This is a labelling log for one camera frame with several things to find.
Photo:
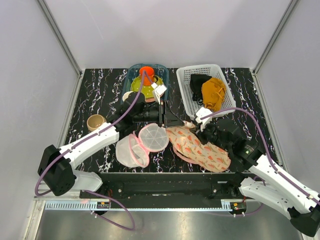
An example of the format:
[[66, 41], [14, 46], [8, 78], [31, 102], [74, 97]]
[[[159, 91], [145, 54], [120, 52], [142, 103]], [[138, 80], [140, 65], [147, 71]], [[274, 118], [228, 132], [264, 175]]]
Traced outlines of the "floral mesh laundry bag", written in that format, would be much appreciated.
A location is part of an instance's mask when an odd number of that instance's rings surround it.
[[210, 172], [226, 171], [231, 164], [228, 153], [209, 142], [202, 144], [191, 132], [194, 128], [193, 123], [185, 121], [183, 126], [165, 129], [175, 154], [182, 160], [199, 165]]

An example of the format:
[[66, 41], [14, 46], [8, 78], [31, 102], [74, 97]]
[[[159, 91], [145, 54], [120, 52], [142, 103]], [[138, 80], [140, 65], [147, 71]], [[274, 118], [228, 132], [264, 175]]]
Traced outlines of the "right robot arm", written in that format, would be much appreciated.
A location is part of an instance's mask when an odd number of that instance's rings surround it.
[[266, 151], [242, 135], [230, 119], [204, 123], [197, 120], [195, 135], [225, 151], [230, 170], [237, 173], [227, 185], [228, 195], [255, 199], [278, 211], [302, 234], [314, 237], [320, 228], [320, 194], [268, 158]]

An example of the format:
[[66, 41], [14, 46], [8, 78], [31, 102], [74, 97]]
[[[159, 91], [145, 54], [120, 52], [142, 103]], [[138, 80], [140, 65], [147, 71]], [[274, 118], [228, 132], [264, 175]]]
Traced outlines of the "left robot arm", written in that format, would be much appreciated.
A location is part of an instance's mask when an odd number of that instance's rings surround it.
[[59, 148], [49, 145], [44, 149], [37, 173], [49, 188], [45, 194], [62, 196], [70, 190], [89, 190], [95, 197], [103, 198], [108, 193], [107, 184], [97, 173], [78, 171], [77, 167], [96, 152], [134, 132], [135, 124], [142, 122], [161, 129], [184, 125], [166, 101], [146, 103], [143, 94], [132, 92], [96, 130], [70, 144]]

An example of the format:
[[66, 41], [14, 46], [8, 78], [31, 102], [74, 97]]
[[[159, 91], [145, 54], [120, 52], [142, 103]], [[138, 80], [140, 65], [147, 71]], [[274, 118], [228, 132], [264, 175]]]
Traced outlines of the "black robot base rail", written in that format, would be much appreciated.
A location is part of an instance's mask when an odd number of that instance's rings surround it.
[[98, 194], [128, 209], [213, 209], [221, 200], [243, 200], [237, 173], [101, 173]]

